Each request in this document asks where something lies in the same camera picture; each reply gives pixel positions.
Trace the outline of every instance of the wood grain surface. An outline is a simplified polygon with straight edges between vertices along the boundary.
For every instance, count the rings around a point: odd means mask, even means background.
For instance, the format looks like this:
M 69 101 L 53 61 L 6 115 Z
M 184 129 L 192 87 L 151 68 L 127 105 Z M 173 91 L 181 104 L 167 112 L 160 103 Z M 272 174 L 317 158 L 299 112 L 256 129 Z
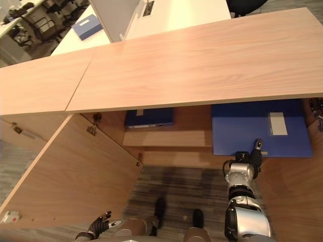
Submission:
M 22 218 L 3 228 L 91 223 L 107 209 L 119 218 L 141 167 L 137 160 L 91 123 L 70 115 L 37 155 L 0 208 Z
M 279 242 L 322 238 L 323 133 L 317 126 L 308 127 L 313 158 L 270 158 L 257 180 Z
M 87 112 L 82 115 L 87 118 L 90 122 L 94 122 L 93 115 L 95 112 Z M 111 111 L 111 112 L 101 112 L 102 118 L 99 123 L 99 129 L 103 131 L 106 135 L 116 141 L 119 145 L 122 145 L 126 127 L 126 111 Z M 134 147 L 124 147 L 129 153 L 131 153 L 136 159 L 139 158 L 139 154 L 143 154 L 142 148 Z
M 144 165 L 222 169 L 232 156 L 213 155 L 211 148 L 170 148 L 145 150 Z
M 64 111 L 95 48 L 0 69 L 0 115 Z
M 123 145 L 212 147 L 211 106 L 176 107 L 174 125 L 127 129 Z
M 301 8 L 100 46 L 67 111 L 322 96 L 322 35 Z
M 0 118 L 0 139 L 39 153 L 66 117 L 66 113 L 3 116 Z M 16 133 L 12 129 L 13 123 L 23 132 Z

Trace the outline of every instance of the wooden shelf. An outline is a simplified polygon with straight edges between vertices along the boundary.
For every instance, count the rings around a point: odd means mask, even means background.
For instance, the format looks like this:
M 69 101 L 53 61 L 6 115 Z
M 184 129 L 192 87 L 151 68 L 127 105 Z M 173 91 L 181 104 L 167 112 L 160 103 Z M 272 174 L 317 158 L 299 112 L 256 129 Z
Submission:
M 143 163 L 154 166 L 222 169 L 223 163 L 230 159 L 234 159 L 234 157 L 213 155 L 212 149 L 208 147 L 160 147 L 159 149 L 148 148 L 144 153 Z
M 211 106 L 176 107 L 174 125 L 128 129 L 123 145 L 133 147 L 212 147 Z

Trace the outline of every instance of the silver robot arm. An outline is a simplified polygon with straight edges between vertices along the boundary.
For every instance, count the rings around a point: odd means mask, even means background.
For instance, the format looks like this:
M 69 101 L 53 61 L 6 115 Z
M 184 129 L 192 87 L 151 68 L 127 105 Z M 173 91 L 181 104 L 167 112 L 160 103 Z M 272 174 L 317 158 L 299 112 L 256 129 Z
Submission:
M 262 162 L 262 140 L 257 140 L 251 155 L 237 152 L 236 160 L 227 161 L 229 205 L 226 210 L 225 236 L 238 242 L 274 242 L 268 219 L 255 199 L 250 183 L 257 178 Z

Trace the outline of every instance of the white label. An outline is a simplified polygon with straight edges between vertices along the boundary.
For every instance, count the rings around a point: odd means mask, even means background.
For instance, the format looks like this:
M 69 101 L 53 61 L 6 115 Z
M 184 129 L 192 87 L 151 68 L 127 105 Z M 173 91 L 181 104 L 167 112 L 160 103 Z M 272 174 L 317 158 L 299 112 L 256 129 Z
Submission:
M 287 129 L 282 112 L 270 112 L 269 117 L 272 126 L 272 135 L 287 135 Z
M 84 24 L 87 24 L 88 22 L 90 22 L 90 20 L 85 20 L 84 22 L 80 23 L 80 26 L 83 26 Z
M 143 116 L 143 109 L 138 109 L 136 116 Z

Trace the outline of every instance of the blue binder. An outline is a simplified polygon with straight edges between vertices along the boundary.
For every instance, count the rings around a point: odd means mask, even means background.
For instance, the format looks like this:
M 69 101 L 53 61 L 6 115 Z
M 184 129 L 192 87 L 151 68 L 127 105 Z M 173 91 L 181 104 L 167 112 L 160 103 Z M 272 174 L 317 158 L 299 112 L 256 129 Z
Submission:
M 271 112 L 284 114 L 287 135 L 273 135 Z M 264 156 L 313 156 L 299 99 L 213 105 L 212 136 L 214 155 L 250 153 L 261 138 Z

